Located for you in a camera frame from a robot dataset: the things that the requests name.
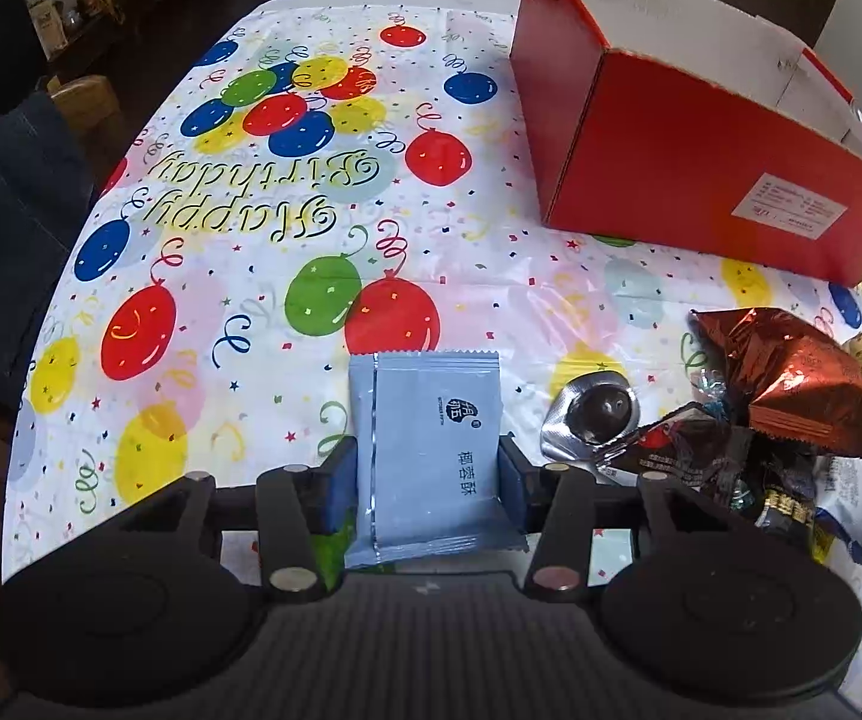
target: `blue candy wrapper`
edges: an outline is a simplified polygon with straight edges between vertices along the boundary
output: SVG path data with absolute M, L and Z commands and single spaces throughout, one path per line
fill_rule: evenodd
M 527 548 L 498 498 L 496 353 L 355 355 L 349 375 L 358 517 L 347 568 Z

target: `green balloon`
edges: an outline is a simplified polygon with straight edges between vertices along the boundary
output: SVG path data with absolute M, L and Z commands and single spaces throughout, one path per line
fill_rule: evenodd
M 277 83 L 277 76 L 269 70 L 255 70 L 245 73 L 240 79 L 234 79 L 221 92 L 221 102 L 232 108 L 256 103 L 269 93 Z
M 361 291 L 361 276 L 346 257 L 319 257 L 303 266 L 288 286 L 284 316 L 304 336 L 329 336 L 344 326 Z
M 629 241 L 626 238 L 612 238 L 610 235 L 592 235 L 591 238 L 595 241 L 600 241 L 602 244 L 607 244 L 610 247 L 615 248 L 632 247 L 636 244 L 636 241 Z

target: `birthday tablecloth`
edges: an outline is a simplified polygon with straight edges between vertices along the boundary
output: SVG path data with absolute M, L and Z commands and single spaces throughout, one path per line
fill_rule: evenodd
M 692 308 L 862 329 L 862 284 L 542 227 L 513 30 L 266 4 L 192 67 L 55 290 L 14 433 L 5 577 L 188 470 L 237 485 L 317 463 L 353 429 L 349 353 L 500 352 L 503 430 L 541 463 L 573 376 L 624 373 L 645 421 L 693 399 Z M 862 601 L 862 567 L 832 562 Z M 862 707 L 862 645 L 845 694 Z

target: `cardboard box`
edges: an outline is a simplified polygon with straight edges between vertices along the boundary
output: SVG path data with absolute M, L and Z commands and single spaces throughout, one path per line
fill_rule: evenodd
M 800 40 L 716 0 L 521 0 L 541 218 L 853 286 L 862 114 Z

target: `blue balloon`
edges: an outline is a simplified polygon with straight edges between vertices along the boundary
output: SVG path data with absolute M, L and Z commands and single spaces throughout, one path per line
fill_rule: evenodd
M 295 70 L 297 69 L 298 63 L 296 62 L 281 62 L 279 65 L 272 66 L 271 73 L 274 73 L 277 80 L 274 81 L 274 86 L 271 87 L 268 94 L 279 95 L 281 92 L 287 92 L 288 90 L 295 88 L 292 76 L 295 74 Z
M 79 281 L 93 281 L 103 276 L 118 261 L 127 246 L 130 225 L 122 218 L 102 224 L 82 244 L 74 260 L 74 275 Z
M 496 95 L 497 84 L 491 76 L 482 73 L 458 73 L 444 81 L 444 91 L 458 103 L 477 105 Z
M 207 50 L 207 53 L 202 56 L 197 62 L 194 62 L 194 66 L 196 68 L 206 67 L 207 65 L 216 65 L 221 60 L 226 59 L 228 56 L 232 55 L 232 53 L 236 52 L 238 49 L 238 44 L 233 40 L 223 40 L 219 43 L 215 43 L 210 49 Z
M 290 127 L 268 138 L 268 148 L 279 157 L 306 157 L 327 146 L 334 136 L 334 123 L 323 111 L 309 111 Z
M 840 315 L 845 318 L 845 322 L 857 330 L 861 326 L 861 308 L 854 299 L 854 295 L 840 284 L 828 284 L 827 289 L 830 290 L 831 299 L 834 300 Z
M 188 114 L 188 118 L 181 122 L 181 135 L 185 138 L 193 138 L 210 132 L 215 127 L 220 127 L 234 113 L 234 108 L 223 103 L 221 100 L 208 100 L 207 103 L 194 108 Z

